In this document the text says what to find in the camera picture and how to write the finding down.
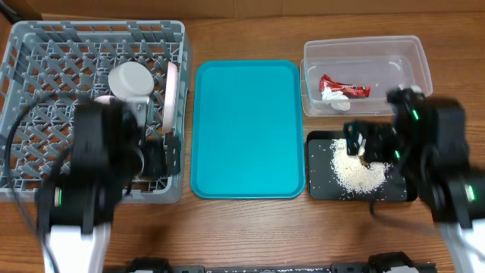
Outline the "white tissue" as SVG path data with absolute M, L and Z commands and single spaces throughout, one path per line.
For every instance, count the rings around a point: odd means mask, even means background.
M 337 111 L 348 111 L 351 106 L 349 98 L 343 92 L 333 91 L 330 87 L 324 88 L 321 98 L 323 102 Z

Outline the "red snack wrapper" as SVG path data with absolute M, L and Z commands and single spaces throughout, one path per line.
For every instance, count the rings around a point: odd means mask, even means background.
M 350 98 L 367 98 L 371 94 L 371 88 L 369 86 L 339 83 L 327 74 L 320 79 L 320 91 L 321 93 L 330 92 L 342 94 Z

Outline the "large white plate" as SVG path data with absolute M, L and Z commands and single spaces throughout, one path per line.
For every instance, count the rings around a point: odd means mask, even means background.
M 178 81 L 178 68 L 177 66 L 169 62 L 167 64 L 167 77 L 166 87 L 164 94 L 164 107 L 163 107 L 163 119 L 162 119 L 162 133 L 166 134 L 171 132 L 176 114 L 176 101 L 177 101 L 177 81 Z

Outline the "small pink plate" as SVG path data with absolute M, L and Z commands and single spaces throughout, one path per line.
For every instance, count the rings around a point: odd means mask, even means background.
M 98 102 L 104 105 L 109 105 L 112 101 L 115 101 L 115 100 L 116 100 L 116 97 L 110 96 L 110 95 L 99 96 L 94 99 L 95 102 Z

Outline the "grey green bowl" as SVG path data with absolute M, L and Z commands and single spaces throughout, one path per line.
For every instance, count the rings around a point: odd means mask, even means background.
M 127 61 L 114 67 L 108 75 L 108 85 L 119 99 L 149 96 L 155 82 L 148 68 L 135 61 Z

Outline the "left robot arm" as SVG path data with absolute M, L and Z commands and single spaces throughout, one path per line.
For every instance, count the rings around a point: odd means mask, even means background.
M 130 103 L 89 101 L 74 113 L 74 138 L 36 194 L 36 227 L 49 272 L 101 272 L 114 211 L 135 177 L 179 174 L 181 142 L 146 138 Z

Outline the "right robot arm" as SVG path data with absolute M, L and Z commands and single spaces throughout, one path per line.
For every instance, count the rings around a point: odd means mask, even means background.
M 484 270 L 484 171 L 469 160 L 465 110 L 449 97 L 412 88 L 387 93 L 391 123 L 344 125 L 348 155 L 389 163 L 430 209 L 433 232 L 446 243 L 457 272 Z

